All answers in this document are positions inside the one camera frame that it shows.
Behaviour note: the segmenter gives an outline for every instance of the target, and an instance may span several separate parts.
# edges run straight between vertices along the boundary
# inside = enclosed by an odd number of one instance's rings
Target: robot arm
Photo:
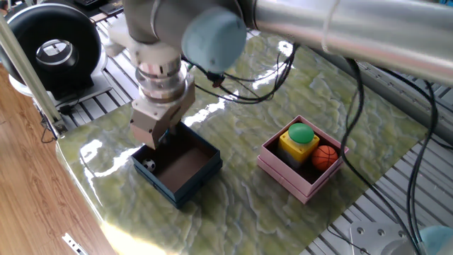
[[[180,54],[223,72],[243,51],[246,27],[453,85],[453,8],[404,0],[125,0],[109,55],[126,47],[142,97],[135,137],[156,149],[195,100]]]

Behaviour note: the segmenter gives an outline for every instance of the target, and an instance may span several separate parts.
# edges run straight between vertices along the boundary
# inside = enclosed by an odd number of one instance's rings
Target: pink box
[[[329,167],[325,172],[320,172],[315,169],[304,171],[304,166],[299,170],[293,170],[280,160],[273,151],[277,149],[278,140],[280,135],[286,132],[289,127],[294,123],[304,123],[310,126],[314,133],[319,137],[319,145],[328,145],[337,151],[338,159]],[[267,142],[261,146],[261,153],[258,155],[258,166],[271,175],[278,183],[285,187],[292,195],[294,195],[301,202],[306,203],[324,184],[328,178],[339,170],[343,160],[340,158],[340,143],[333,139],[325,132],[311,124],[302,116],[297,116],[281,131],[271,137]]]

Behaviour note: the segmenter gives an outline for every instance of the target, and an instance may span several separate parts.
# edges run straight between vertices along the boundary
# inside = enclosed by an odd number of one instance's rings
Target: metal pole
[[[259,30],[318,49],[324,40],[330,53],[453,86],[452,7],[402,0],[248,1],[246,15]]]
[[[30,88],[34,99],[39,107],[41,107],[43,113],[52,124],[61,120],[61,115],[58,113],[49,95],[47,95],[38,75],[2,15],[0,15],[0,35],[0,45],[5,49],[9,59],[13,62],[14,67],[24,80],[25,85]]]

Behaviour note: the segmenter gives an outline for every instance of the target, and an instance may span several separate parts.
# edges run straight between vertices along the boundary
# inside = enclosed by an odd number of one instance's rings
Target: blue box
[[[176,135],[168,134],[167,142],[157,150],[146,145],[132,155],[137,172],[176,208],[183,206],[221,168],[220,151],[183,123]],[[145,159],[156,163],[150,172],[142,165]]]

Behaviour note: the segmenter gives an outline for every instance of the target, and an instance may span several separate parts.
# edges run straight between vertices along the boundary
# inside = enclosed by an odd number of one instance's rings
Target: yellow block
[[[318,144],[319,137],[316,135],[314,135],[311,142],[307,144],[299,144],[289,137],[288,131],[283,135],[280,135],[280,139],[278,140],[278,147],[288,152],[288,154],[300,163],[303,163],[306,158],[310,156],[310,154],[318,147]]]

